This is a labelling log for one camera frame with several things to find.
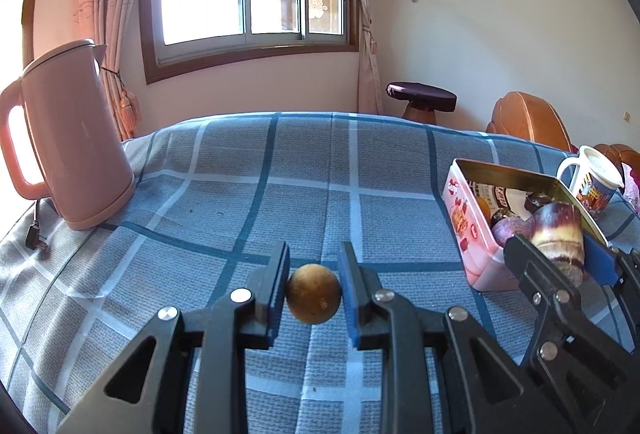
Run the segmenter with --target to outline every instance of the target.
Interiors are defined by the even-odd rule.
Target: curtain tieback
[[[127,131],[129,137],[133,137],[137,127],[136,124],[142,119],[138,98],[124,86],[124,82],[120,77],[120,72],[110,70],[103,66],[100,68],[107,73],[114,75],[120,83],[120,116],[122,118],[122,125]]]
[[[369,34],[368,39],[369,39],[369,45],[370,45],[370,48],[371,48],[371,53],[375,55],[378,52],[378,43],[373,39],[373,35],[371,33],[371,27],[368,26],[367,24],[363,24],[362,25],[362,30],[363,30],[364,33],[368,33]]]

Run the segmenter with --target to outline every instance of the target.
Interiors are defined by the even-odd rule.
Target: power cord
[[[33,223],[31,223],[27,237],[24,239],[24,245],[32,251],[39,248],[44,252],[47,249],[47,243],[40,236],[40,200],[37,200],[34,205]]]

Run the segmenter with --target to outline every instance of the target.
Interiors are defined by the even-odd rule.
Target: pink electric kettle
[[[69,42],[34,60],[0,93],[0,146],[18,194],[51,197],[73,230],[111,217],[131,197],[134,177],[102,90],[105,45]],[[24,118],[43,182],[25,180],[9,130],[9,112]]]

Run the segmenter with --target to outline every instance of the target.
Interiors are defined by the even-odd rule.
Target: mug handle
[[[564,171],[567,170],[571,165],[579,166],[580,157],[578,156],[577,158],[571,157],[571,158],[563,159],[562,163],[558,167],[558,173],[556,174],[556,178],[560,179],[562,177],[562,174],[564,174]],[[571,180],[571,184],[569,185],[569,192],[574,189],[574,180],[577,173],[578,171],[576,170],[576,172],[574,172],[574,177]]]
[[[0,147],[15,191],[25,199],[38,200],[50,197],[49,188],[44,181],[29,183],[24,178],[15,153],[14,140],[12,140],[9,130],[9,113],[14,107],[24,105],[21,84],[22,81],[18,78],[0,93]]]

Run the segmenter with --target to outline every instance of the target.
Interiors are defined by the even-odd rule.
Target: white mug
[[[575,165],[574,178],[568,189],[581,202],[592,218],[597,219],[609,204],[613,193],[623,188],[620,172],[609,158],[593,147],[580,147],[580,156],[566,158],[558,167],[560,179],[567,167]]]

